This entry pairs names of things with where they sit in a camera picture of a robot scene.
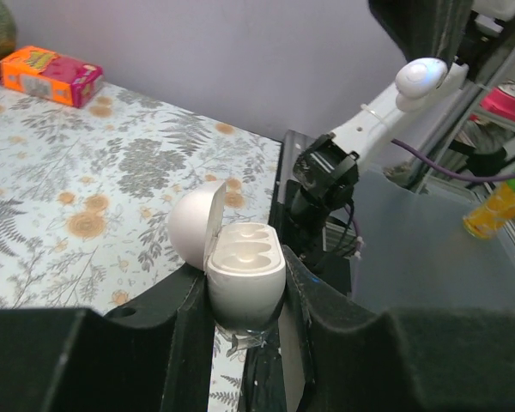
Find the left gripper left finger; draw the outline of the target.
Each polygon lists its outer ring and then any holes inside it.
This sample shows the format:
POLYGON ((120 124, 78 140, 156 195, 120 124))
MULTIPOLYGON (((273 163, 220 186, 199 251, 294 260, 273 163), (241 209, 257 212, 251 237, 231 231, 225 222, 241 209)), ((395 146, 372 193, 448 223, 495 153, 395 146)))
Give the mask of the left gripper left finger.
POLYGON ((204 411, 214 333, 189 265, 106 315, 0 309, 0 411, 204 411))

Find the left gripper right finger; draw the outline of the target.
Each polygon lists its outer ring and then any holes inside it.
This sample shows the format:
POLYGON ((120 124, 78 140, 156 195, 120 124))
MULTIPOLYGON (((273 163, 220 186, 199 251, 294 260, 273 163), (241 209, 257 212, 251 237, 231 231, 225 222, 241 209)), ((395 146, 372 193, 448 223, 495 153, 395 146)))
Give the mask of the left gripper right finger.
POLYGON ((271 338, 246 356, 245 411, 515 411, 515 310, 351 302, 283 248, 271 338))

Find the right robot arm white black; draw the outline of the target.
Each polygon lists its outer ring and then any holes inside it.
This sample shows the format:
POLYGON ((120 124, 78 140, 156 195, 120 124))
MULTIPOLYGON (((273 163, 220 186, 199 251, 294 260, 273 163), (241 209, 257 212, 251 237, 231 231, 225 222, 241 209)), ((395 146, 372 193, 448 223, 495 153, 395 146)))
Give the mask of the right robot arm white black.
POLYGON ((372 158, 427 109, 454 99, 462 117, 515 45, 515 1, 371 1, 369 9, 407 63, 353 118, 294 163, 293 216, 326 216, 349 203, 372 158))

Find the white earbud charging case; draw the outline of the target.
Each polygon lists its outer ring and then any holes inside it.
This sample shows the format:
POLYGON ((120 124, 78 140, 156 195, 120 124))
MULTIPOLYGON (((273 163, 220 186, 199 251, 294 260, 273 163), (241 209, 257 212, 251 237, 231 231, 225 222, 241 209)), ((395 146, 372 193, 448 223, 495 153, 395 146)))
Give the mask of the white earbud charging case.
POLYGON ((258 332, 281 310, 286 262, 273 227, 222 222, 226 195, 220 180, 186 194, 169 213, 168 238, 185 263, 206 275, 216 322, 232 332, 258 332))

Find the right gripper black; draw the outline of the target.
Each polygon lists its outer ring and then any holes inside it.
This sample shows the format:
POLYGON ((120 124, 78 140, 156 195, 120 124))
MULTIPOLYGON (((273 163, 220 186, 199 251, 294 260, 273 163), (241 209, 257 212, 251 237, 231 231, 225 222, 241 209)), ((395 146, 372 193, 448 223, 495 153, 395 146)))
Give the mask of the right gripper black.
POLYGON ((407 62, 466 64, 472 82, 490 80, 515 46, 515 1, 370 1, 368 7, 407 62))

